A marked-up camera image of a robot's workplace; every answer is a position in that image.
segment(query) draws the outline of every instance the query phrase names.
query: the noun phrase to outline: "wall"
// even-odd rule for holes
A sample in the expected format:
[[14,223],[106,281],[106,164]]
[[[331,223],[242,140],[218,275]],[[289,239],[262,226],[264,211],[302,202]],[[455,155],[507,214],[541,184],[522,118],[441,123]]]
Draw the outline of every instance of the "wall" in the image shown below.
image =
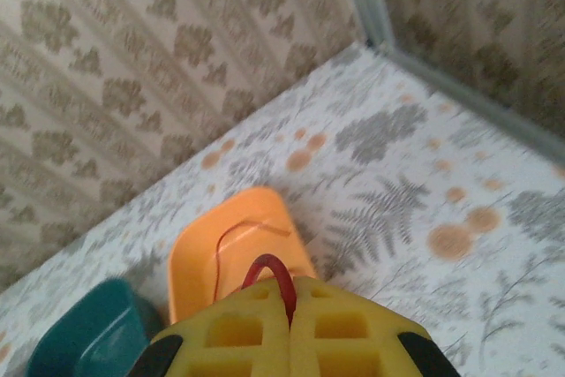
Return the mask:
[[565,0],[387,0],[402,49],[565,137]]
[[0,11],[0,290],[358,37],[350,0]]

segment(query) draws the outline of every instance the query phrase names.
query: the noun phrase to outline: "teal container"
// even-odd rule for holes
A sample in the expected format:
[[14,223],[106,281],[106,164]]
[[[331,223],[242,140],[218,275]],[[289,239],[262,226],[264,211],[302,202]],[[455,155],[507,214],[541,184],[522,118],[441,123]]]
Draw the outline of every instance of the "teal container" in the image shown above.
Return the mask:
[[124,377],[162,329],[159,313],[128,282],[107,280],[49,329],[26,377]]

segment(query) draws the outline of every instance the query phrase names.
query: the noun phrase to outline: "orange block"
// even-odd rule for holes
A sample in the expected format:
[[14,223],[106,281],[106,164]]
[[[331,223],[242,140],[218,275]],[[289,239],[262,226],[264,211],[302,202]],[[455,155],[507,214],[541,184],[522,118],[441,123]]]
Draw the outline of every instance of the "orange block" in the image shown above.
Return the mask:
[[[242,191],[190,224],[169,257],[171,322],[238,290],[263,253],[281,259],[292,276],[317,277],[283,199],[267,187]],[[266,269],[260,280],[270,276]]]

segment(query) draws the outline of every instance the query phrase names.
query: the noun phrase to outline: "red string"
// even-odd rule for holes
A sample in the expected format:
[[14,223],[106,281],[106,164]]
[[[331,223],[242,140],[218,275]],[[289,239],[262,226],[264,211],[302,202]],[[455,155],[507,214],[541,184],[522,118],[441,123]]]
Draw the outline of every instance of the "red string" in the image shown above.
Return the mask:
[[221,246],[222,241],[224,240],[224,238],[226,236],[228,236],[233,230],[235,230],[239,227],[243,227],[243,226],[260,227],[260,228],[269,230],[272,233],[275,233],[276,235],[284,236],[284,237],[286,237],[290,234],[289,231],[277,229],[276,227],[269,225],[269,224],[265,224],[264,222],[255,222],[255,221],[241,221],[241,222],[238,222],[237,224],[232,225],[226,231],[224,231],[223,234],[220,236],[220,238],[218,238],[218,241],[215,244],[214,302],[218,299],[218,290],[220,289],[220,268],[221,268],[220,246]]
[[281,298],[284,302],[284,309],[286,310],[286,316],[289,319],[290,327],[290,324],[292,324],[292,316],[294,315],[294,311],[297,309],[297,290],[294,287],[294,282],[292,282],[289,270],[276,256],[270,253],[265,253],[257,258],[250,266],[249,271],[247,271],[247,275],[245,276],[244,283],[241,285],[241,289],[245,289],[257,282],[257,277],[259,277],[259,274],[264,267],[269,267],[271,271],[273,271],[276,281],[279,284]]

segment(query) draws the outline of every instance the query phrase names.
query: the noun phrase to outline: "wallpaper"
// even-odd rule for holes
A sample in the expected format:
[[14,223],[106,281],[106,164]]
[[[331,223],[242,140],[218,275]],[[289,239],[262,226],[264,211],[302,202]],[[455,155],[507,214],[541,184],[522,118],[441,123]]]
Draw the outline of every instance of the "wallpaper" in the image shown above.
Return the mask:
[[565,0],[387,0],[402,49],[565,137]]
[[0,290],[358,37],[350,0],[0,0]]
[[0,294],[0,375],[108,277],[165,315],[179,233],[257,185],[320,278],[421,323],[462,377],[563,376],[565,169],[359,46]]

